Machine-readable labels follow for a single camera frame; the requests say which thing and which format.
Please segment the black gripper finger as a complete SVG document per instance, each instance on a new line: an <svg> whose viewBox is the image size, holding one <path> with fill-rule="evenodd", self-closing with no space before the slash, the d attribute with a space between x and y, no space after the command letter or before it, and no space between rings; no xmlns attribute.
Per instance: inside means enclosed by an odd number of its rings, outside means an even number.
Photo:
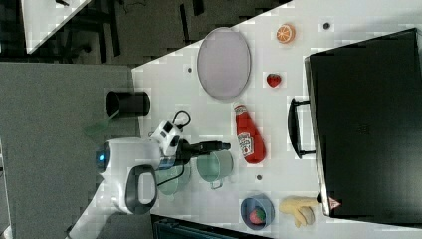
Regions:
<svg viewBox="0 0 422 239"><path fill-rule="evenodd" d="M229 150L231 148L230 143L222 142L222 141L204 141L201 142L201 149L202 150Z"/></svg>
<svg viewBox="0 0 422 239"><path fill-rule="evenodd" d="M227 151L229 149L220 149L220 150L207 150L205 152L202 153L202 155L209 155L211 153L217 153L217 152L222 152L222 151Z"/></svg>

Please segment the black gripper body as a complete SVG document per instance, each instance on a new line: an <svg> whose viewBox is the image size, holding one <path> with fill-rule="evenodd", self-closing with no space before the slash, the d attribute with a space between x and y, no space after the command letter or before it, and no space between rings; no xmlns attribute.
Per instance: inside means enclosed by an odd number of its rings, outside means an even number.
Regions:
<svg viewBox="0 0 422 239"><path fill-rule="evenodd" d="M192 157L205 154L206 152L200 143L190 144L187 140L182 139L177 147L177 163L187 164Z"/></svg>

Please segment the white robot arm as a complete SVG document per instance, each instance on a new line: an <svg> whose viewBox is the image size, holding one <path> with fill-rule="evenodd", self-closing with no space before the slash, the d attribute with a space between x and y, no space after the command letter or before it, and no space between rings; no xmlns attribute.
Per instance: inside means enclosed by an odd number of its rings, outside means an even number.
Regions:
<svg viewBox="0 0 422 239"><path fill-rule="evenodd" d="M191 144L179 137L169 141L139 137L106 141L96 156L102 182L65 239L97 239L113 214L148 212L157 199L157 170L230 148L229 143L218 140Z"/></svg>

